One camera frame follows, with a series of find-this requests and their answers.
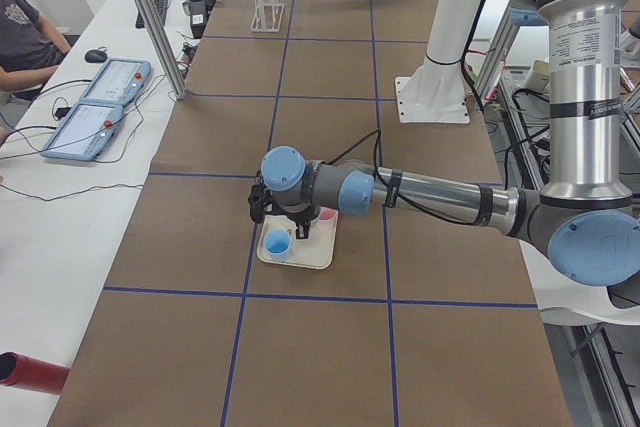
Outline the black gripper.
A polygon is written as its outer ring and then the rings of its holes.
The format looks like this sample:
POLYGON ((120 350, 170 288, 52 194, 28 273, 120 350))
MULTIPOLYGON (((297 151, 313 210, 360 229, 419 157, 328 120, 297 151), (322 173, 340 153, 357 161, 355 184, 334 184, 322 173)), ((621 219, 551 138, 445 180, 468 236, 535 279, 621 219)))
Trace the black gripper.
POLYGON ((295 235, 297 240, 309 238, 310 226, 317 223, 319 214, 319 209, 305 209, 300 212, 286 214, 286 217, 296 224, 295 235))

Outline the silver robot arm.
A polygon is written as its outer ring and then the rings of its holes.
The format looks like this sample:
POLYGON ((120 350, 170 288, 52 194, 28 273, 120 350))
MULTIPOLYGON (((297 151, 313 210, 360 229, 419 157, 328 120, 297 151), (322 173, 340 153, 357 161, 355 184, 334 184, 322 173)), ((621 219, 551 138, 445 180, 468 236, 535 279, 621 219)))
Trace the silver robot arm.
POLYGON ((270 150, 248 197, 250 215, 285 216, 305 239, 322 208, 364 215, 373 202, 458 225, 492 227, 535 247, 567 278, 622 283, 639 270, 639 222, 619 177, 620 13, 628 0, 511 0, 549 28, 549 179, 540 191, 496 189, 358 162, 270 150))

